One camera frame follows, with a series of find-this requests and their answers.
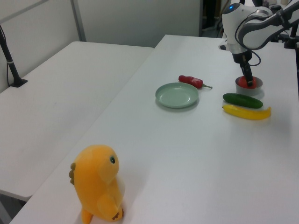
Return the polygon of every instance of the green plate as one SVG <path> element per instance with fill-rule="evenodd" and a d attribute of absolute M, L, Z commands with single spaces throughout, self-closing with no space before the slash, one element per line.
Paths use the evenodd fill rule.
<path fill-rule="evenodd" d="M 197 101 L 198 90 L 186 83 L 169 83 L 157 89 L 156 99 L 163 106 L 183 108 Z"/>

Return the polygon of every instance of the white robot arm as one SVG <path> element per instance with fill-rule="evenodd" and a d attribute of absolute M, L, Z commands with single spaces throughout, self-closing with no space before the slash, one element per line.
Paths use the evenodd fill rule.
<path fill-rule="evenodd" d="M 263 48 L 269 40 L 299 21 L 299 0 L 291 1 L 284 9 L 273 14 L 266 7 L 249 7 L 241 3 L 230 5 L 222 14 L 226 40 L 219 45 L 230 51 L 233 59 L 240 64 L 247 80 L 252 85 L 249 60 L 252 50 Z"/>

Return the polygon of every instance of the banana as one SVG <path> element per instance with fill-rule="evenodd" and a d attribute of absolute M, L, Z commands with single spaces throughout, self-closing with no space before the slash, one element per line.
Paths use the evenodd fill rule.
<path fill-rule="evenodd" d="M 264 111 L 247 110 L 234 105 L 224 105 L 222 108 L 226 113 L 250 120 L 262 120 L 271 116 L 271 107 Z"/>

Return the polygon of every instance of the yellow stuffed animal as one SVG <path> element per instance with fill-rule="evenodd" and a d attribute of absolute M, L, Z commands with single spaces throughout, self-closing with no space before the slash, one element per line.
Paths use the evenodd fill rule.
<path fill-rule="evenodd" d="M 93 215 L 107 221 L 123 217 L 123 195 L 116 180 L 118 169 L 114 150 L 105 145 L 87 147 L 71 164 L 69 176 L 82 204 L 84 224 L 90 224 Z"/>

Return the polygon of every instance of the cucumber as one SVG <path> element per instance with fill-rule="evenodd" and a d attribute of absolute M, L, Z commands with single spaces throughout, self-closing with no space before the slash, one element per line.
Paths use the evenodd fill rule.
<path fill-rule="evenodd" d="M 263 106 L 262 101 L 238 93 L 226 93 L 223 95 L 223 99 L 230 104 L 245 106 L 248 108 L 257 109 Z"/>

